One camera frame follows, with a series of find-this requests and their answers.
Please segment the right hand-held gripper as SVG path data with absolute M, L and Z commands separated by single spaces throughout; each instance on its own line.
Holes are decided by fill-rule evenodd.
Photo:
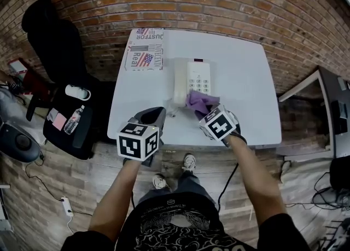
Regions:
M 247 144 L 246 139 L 241 135 L 237 116 L 227 110 L 223 104 L 219 104 L 204 116 L 199 121 L 199 127 L 211 140 L 223 142 L 226 147 L 229 147 L 225 142 L 227 136 L 236 136 Z

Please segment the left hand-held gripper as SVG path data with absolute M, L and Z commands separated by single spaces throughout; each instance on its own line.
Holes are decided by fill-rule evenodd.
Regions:
M 138 112 L 117 132 L 118 155 L 136 160 L 150 167 L 155 153 L 163 146 L 161 136 L 166 119 L 164 107 L 153 107 Z

